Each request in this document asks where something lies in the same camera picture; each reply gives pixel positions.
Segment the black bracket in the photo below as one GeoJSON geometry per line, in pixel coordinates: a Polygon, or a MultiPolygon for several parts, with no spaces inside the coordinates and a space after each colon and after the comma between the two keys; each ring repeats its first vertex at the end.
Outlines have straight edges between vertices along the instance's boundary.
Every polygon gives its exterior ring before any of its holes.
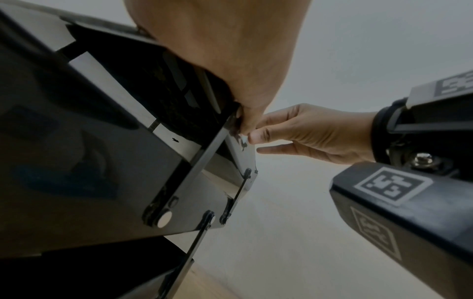
{"type": "Polygon", "coordinates": [[[249,168],[246,169],[245,174],[243,176],[243,183],[241,184],[240,189],[238,189],[238,192],[236,193],[235,198],[234,199],[230,197],[228,198],[227,207],[225,208],[225,211],[220,217],[220,223],[222,225],[225,225],[227,223],[228,219],[233,213],[233,210],[235,210],[235,207],[240,199],[241,191],[243,190],[243,188],[245,188],[246,182],[251,178],[251,172],[252,172],[251,169],[249,168]]]}
{"type": "Polygon", "coordinates": [[[179,268],[177,268],[170,275],[170,277],[168,278],[168,282],[161,289],[160,295],[157,297],[157,299],[171,299],[174,297],[175,293],[177,292],[177,289],[179,288],[181,282],[184,280],[184,277],[186,276],[187,272],[189,271],[189,268],[193,263],[192,258],[196,253],[197,248],[201,244],[203,237],[205,237],[205,235],[207,234],[208,229],[215,221],[215,218],[215,213],[212,211],[207,211],[207,213],[204,215],[201,229],[199,230],[199,233],[197,234],[194,242],[192,243],[191,248],[189,248],[186,257],[184,258],[184,261],[179,266],[179,268]]]}

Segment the wooden floor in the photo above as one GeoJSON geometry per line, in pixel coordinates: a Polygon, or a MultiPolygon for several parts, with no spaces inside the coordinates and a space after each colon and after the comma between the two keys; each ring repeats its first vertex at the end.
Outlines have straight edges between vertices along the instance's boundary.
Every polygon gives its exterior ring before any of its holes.
{"type": "Polygon", "coordinates": [[[187,273],[174,299],[240,299],[196,264],[187,273]]]}

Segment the white wall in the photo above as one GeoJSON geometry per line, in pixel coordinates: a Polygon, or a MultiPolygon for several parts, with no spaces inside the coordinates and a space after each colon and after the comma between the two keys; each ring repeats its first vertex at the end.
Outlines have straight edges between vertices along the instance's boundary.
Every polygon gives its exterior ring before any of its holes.
{"type": "MultiPolygon", "coordinates": [[[[130,24],[119,0],[35,0],[130,24]]],[[[473,68],[471,0],[318,0],[270,110],[300,102],[378,110],[417,84],[473,68]]],[[[343,167],[259,156],[259,177],[196,260],[243,298],[439,298],[354,233],[328,193],[343,167]]],[[[195,234],[173,236],[186,248],[195,234]]]]}

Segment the black wristband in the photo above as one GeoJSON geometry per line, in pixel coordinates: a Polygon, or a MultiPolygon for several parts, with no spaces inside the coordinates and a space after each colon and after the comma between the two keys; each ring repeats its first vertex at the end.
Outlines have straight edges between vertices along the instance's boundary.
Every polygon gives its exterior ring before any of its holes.
{"type": "Polygon", "coordinates": [[[371,148],[373,150],[374,160],[378,163],[391,163],[386,150],[391,145],[394,136],[388,133],[386,127],[391,116],[394,114],[394,111],[405,106],[406,102],[407,98],[395,101],[391,106],[381,109],[373,119],[371,129],[371,148]]]}

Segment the hand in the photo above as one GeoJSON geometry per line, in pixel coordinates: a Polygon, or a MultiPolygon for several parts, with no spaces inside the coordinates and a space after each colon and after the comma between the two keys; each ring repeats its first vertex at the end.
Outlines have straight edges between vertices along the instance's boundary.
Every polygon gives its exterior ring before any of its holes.
{"type": "Polygon", "coordinates": [[[310,0],[125,0],[140,27],[227,82],[241,133],[256,127],[286,77],[310,0]]]}
{"type": "Polygon", "coordinates": [[[337,164],[374,161],[371,127],[375,115],[299,104],[264,115],[248,141],[292,141],[260,147],[261,154],[302,155],[337,164]]]}

